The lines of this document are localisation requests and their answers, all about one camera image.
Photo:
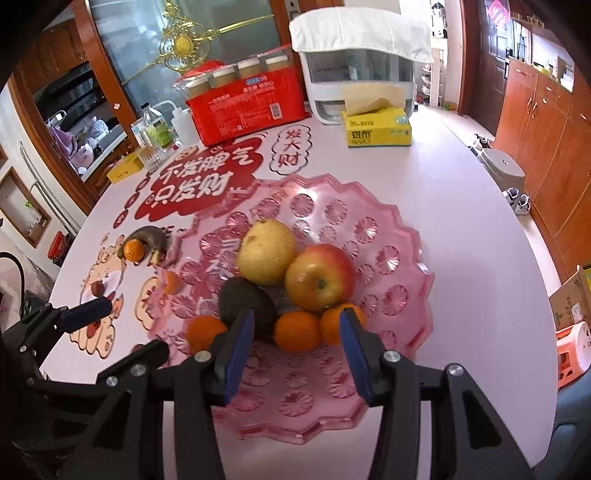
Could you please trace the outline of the cardboard box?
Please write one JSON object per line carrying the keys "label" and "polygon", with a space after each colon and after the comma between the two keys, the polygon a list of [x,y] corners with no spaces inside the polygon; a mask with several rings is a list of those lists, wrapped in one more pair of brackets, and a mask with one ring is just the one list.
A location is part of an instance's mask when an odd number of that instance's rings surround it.
{"label": "cardboard box", "polygon": [[591,326],[590,266],[578,265],[549,300],[557,331],[580,322]]}

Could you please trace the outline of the white cloth cover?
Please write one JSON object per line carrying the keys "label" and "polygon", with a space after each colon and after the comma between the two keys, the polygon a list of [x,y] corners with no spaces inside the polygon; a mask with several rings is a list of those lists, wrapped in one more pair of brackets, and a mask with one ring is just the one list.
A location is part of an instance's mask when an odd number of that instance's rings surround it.
{"label": "white cloth cover", "polygon": [[371,50],[432,63],[431,31],[414,19],[369,7],[310,10],[290,21],[290,43],[298,53]]}

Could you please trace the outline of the yellow tissue box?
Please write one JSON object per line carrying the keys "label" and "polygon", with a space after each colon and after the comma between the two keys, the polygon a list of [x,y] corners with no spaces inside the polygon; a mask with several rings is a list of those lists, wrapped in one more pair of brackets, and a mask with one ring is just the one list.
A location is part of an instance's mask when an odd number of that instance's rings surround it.
{"label": "yellow tissue box", "polygon": [[400,84],[359,82],[342,87],[346,144],[349,148],[408,147],[412,126],[405,110],[406,91]]}

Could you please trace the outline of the clear drinking glass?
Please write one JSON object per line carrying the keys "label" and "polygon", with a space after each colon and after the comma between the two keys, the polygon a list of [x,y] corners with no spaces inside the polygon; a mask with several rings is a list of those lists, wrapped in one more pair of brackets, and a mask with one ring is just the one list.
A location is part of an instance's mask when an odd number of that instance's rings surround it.
{"label": "clear drinking glass", "polygon": [[147,135],[142,135],[142,146],[137,155],[144,169],[148,173],[154,173],[169,159],[174,142],[165,146],[160,146],[156,141],[152,141]]}

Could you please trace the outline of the yellow flat box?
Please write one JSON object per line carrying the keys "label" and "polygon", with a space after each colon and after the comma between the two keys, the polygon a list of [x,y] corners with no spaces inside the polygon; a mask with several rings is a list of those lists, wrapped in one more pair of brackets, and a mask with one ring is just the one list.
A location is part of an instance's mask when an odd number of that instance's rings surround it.
{"label": "yellow flat box", "polygon": [[139,156],[136,153],[131,153],[118,160],[107,172],[106,176],[114,184],[140,172],[142,169],[143,164]]}

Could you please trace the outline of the yellow brown pear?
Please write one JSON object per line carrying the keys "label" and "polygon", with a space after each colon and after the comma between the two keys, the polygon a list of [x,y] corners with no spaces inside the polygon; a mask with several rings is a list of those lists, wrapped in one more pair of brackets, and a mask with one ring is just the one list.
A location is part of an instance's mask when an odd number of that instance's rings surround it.
{"label": "yellow brown pear", "polygon": [[242,238],[236,268],[256,285],[273,286],[283,282],[296,256],[296,239],[290,228],[280,221],[266,219],[253,224]]}

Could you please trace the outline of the white rice dispenser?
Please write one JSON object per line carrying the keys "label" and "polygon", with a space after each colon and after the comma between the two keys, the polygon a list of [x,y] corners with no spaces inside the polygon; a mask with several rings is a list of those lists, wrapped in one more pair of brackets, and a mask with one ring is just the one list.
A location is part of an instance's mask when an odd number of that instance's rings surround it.
{"label": "white rice dispenser", "polygon": [[342,87],[359,82],[389,82],[405,87],[407,115],[414,111],[417,91],[414,62],[371,50],[298,53],[311,113],[326,125],[342,122]]}

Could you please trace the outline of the red apple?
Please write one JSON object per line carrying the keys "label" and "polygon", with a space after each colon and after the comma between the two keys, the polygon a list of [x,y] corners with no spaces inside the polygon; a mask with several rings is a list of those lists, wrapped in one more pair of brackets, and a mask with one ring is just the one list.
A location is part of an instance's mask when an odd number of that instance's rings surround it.
{"label": "red apple", "polygon": [[342,249],[329,244],[305,248],[287,268],[284,287],[301,310],[321,312],[353,297],[356,269]]}

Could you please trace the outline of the white squeeze bottle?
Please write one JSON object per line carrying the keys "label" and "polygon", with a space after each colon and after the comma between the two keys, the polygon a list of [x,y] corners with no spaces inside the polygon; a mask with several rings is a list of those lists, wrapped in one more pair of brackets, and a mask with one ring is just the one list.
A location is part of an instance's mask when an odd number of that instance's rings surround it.
{"label": "white squeeze bottle", "polygon": [[171,124],[176,131],[176,135],[180,143],[185,146],[198,146],[200,138],[197,129],[193,123],[190,111],[188,108],[183,109],[177,106],[171,100],[163,100],[155,105],[155,109],[160,107],[169,107],[172,112]]}

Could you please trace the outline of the overripe black banana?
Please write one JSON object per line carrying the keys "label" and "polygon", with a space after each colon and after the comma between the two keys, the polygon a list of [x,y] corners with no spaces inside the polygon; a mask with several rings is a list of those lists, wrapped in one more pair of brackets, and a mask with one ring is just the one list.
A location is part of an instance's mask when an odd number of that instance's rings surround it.
{"label": "overripe black banana", "polygon": [[168,247],[166,234],[160,228],[148,225],[135,230],[123,239],[117,250],[117,256],[120,259],[126,260],[123,256],[123,245],[127,240],[134,238],[139,239],[145,247],[145,256],[140,263],[146,261],[148,265],[155,266],[160,264],[165,258]]}

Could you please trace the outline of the pink plastic fruit plate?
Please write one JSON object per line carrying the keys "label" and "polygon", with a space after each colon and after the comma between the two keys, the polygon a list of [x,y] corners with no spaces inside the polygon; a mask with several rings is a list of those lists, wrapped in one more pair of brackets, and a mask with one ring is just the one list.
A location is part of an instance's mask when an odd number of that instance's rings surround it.
{"label": "pink plastic fruit plate", "polygon": [[304,444],[366,413],[339,340],[352,308],[384,345],[412,355],[433,329],[433,274],[397,207],[329,175],[257,180],[195,215],[147,280],[136,317],[170,365],[256,314],[238,393],[214,420],[239,438]]}

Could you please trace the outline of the dark avocado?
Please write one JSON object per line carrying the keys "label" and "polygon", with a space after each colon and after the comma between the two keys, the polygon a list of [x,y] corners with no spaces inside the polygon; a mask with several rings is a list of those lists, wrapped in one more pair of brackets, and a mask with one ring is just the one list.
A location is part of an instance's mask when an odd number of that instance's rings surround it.
{"label": "dark avocado", "polygon": [[254,337],[261,342],[274,344],[273,332],[279,314],[270,295],[255,283],[243,277],[228,279],[221,287],[218,310],[221,321],[228,328],[231,328],[242,311],[252,311]]}

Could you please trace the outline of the small dark red fruit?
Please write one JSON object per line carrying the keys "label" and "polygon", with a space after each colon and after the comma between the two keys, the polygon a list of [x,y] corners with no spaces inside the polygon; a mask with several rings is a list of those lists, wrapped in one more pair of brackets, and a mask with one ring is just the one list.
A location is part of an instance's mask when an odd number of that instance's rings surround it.
{"label": "small dark red fruit", "polygon": [[94,297],[102,297],[105,292],[105,286],[102,280],[96,280],[90,285],[91,294]]}

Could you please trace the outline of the mandarin with stem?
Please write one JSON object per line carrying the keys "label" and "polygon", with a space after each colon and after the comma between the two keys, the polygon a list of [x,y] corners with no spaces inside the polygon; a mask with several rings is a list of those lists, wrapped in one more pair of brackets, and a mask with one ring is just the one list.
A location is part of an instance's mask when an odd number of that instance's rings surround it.
{"label": "mandarin with stem", "polygon": [[228,328],[213,316],[197,316],[187,322],[186,341],[191,354],[208,350],[215,337],[226,332]]}

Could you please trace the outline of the large orange mandarin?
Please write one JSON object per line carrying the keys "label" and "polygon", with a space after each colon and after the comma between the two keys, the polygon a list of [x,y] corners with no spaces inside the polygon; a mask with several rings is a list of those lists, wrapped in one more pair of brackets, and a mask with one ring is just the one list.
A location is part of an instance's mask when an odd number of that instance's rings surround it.
{"label": "large orange mandarin", "polygon": [[320,319],[305,311],[287,312],[276,321],[273,340],[287,354],[301,354],[322,343]]}

